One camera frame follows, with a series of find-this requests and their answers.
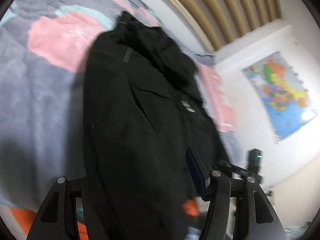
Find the black hooded jacket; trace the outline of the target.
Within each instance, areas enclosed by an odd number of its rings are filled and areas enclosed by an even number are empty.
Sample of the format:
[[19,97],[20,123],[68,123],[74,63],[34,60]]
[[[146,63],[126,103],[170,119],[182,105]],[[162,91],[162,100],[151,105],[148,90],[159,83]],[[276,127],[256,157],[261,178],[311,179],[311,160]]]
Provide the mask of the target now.
[[228,160],[196,70],[161,28],[128,12],[94,42],[84,80],[84,159],[109,239],[183,239],[183,205],[197,195],[186,149],[212,167]]

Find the colourful world map poster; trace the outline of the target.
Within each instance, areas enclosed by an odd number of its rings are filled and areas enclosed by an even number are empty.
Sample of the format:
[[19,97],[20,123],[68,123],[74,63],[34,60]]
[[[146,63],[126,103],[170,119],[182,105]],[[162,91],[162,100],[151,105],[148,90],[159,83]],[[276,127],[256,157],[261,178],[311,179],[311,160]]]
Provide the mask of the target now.
[[278,51],[242,70],[261,100],[278,143],[312,120],[315,109],[299,74]]

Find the pink grey pillow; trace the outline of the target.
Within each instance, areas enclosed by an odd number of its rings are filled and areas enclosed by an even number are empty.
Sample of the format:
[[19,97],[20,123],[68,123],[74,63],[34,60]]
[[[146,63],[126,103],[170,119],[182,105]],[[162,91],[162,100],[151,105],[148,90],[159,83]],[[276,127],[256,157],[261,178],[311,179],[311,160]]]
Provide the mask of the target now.
[[219,131],[234,132],[236,128],[235,112],[225,93],[222,77],[215,70],[214,57],[196,55],[195,61],[209,115]]

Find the wooden slatted headboard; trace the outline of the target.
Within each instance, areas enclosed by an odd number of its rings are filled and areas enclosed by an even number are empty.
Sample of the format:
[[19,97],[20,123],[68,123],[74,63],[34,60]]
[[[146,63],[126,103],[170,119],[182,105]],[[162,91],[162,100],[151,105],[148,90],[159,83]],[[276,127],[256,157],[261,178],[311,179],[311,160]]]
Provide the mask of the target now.
[[168,0],[210,51],[281,19],[279,0]]

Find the grey pink patterned bed blanket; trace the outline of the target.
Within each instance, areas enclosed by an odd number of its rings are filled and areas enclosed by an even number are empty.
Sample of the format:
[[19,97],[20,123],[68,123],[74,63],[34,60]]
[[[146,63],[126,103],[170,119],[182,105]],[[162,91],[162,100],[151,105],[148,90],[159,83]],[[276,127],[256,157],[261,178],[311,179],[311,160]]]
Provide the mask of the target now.
[[[85,175],[82,91],[94,39],[127,11],[195,54],[141,0],[15,0],[1,19],[1,204],[37,211],[53,181]],[[242,153],[220,132],[231,162]]]

